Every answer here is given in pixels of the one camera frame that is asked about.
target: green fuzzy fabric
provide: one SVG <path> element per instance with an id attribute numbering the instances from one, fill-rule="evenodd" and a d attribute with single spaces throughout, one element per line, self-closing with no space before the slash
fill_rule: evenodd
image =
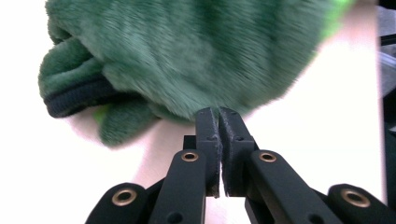
<path id="1" fill-rule="evenodd" d="M 286 92 L 351 2 L 49 0 L 55 46 L 41 65 L 40 93 L 98 74 L 139 93 L 144 100 L 98 114 L 110 146 L 155 116 L 194 120 L 219 106 L 245 114 Z"/>

